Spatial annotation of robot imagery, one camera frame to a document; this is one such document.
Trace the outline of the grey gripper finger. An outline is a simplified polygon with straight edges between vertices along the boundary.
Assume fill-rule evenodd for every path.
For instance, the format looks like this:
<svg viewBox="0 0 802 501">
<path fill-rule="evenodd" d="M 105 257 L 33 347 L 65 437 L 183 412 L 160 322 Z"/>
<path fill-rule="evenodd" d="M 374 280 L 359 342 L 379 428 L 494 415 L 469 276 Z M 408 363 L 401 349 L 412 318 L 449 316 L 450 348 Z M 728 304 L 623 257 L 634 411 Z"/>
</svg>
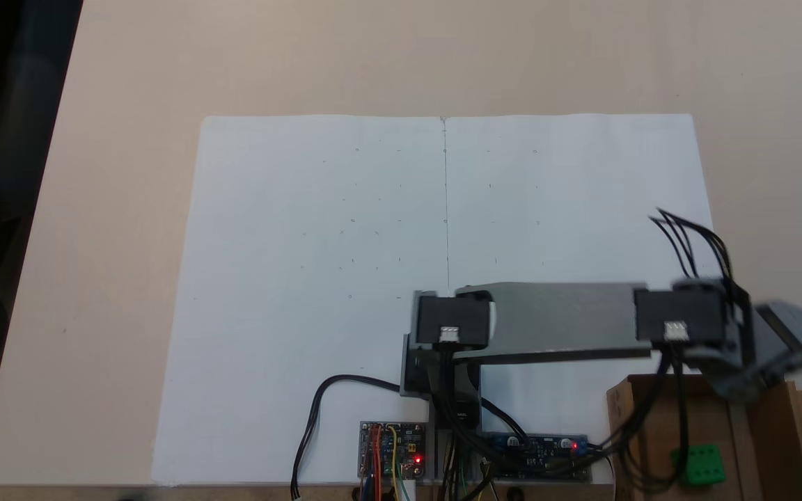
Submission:
<svg viewBox="0 0 802 501">
<path fill-rule="evenodd" d="M 755 305 L 757 362 L 764 373 L 802 370 L 802 307 L 786 301 Z"/>
<path fill-rule="evenodd" d="M 792 356 L 789 349 L 757 350 L 754 361 L 741 367 L 708 362 L 704 363 L 704 378 L 716 395 L 730 401 L 751 402 L 784 379 Z"/>
</svg>

